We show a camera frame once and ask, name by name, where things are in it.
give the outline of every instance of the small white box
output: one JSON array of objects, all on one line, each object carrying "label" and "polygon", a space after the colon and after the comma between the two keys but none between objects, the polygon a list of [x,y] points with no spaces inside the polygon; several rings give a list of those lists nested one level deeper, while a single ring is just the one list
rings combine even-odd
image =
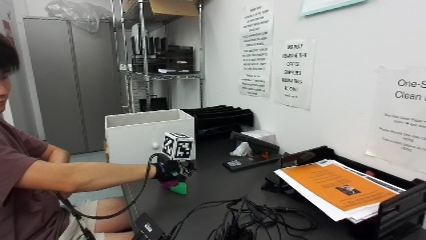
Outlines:
[{"label": "small white box", "polygon": [[[194,118],[178,109],[106,116],[109,162],[147,163],[150,155],[162,150],[166,132],[182,133],[194,139]],[[195,159],[195,143],[190,159]]]},{"label": "small white box", "polygon": [[174,161],[190,160],[194,139],[181,133],[165,133],[161,152]]}]

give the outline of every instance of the maroon t-shirt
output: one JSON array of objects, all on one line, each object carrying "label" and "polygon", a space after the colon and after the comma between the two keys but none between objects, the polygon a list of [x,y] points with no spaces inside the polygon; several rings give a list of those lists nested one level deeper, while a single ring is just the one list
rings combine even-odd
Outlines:
[{"label": "maroon t-shirt", "polygon": [[47,144],[0,119],[0,239],[57,240],[69,214],[49,191],[14,188]]}]

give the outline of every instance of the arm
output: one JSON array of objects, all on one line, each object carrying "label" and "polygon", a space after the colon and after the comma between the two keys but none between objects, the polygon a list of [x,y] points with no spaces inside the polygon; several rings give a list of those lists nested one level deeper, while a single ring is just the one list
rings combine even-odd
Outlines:
[{"label": "arm", "polygon": [[50,163],[67,163],[69,153],[63,149],[49,144],[39,159]]},{"label": "arm", "polygon": [[[14,187],[59,192],[101,190],[143,179],[147,165],[109,163],[49,163],[36,161]],[[150,167],[147,178],[155,175]]]}]

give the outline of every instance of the black document tray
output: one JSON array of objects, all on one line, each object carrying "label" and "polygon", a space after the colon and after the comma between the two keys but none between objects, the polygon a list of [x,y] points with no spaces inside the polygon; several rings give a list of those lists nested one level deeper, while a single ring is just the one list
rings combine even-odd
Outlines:
[{"label": "black document tray", "polygon": [[[359,239],[394,240],[403,238],[408,233],[422,227],[426,211],[424,181],[419,179],[407,181],[395,177],[378,169],[338,156],[334,153],[334,150],[326,146],[288,154],[283,156],[282,160],[283,162],[284,160],[299,161],[299,157],[306,156],[306,153],[310,158],[307,160],[302,159],[303,162],[300,165],[314,163],[323,159],[332,159],[360,172],[366,172],[367,170],[372,171],[378,179],[406,190],[403,193],[380,203],[376,216],[358,224],[352,224],[347,221],[347,224],[350,224],[350,232],[355,237]],[[270,182],[272,181],[266,177],[264,185],[270,185]],[[295,191],[287,191],[288,185],[282,180],[279,180],[279,183],[275,182],[274,184],[278,189],[284,190],[280,192],[290,192],[290,195],[298,194]]]}]

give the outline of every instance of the green object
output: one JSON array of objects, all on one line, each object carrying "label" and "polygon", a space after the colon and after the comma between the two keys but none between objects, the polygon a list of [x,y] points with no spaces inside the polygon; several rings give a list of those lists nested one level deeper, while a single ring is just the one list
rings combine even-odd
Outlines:
[{"label": "green object", "polygon": [[186,183],[179,182],[174,187],[170,187],[170,190],[177,194],[186,195]]}]

